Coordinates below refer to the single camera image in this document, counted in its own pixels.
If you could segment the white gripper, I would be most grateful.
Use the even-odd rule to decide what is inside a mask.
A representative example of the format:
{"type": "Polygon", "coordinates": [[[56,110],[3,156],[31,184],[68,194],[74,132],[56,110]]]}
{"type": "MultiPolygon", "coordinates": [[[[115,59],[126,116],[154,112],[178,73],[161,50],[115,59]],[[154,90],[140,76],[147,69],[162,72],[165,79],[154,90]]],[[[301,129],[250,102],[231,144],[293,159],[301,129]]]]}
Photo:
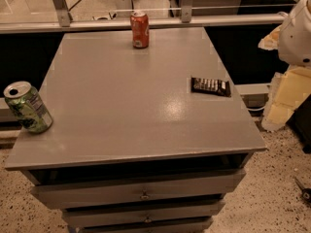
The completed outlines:
{"type": "Polygon", "coordinates": [[[277,131],[311,94],[311,0],[299,0],[281,26],[259,41],[262,50],[277,50],[279,58],[290,64],[271,80],[261,126],[277,131]]]}

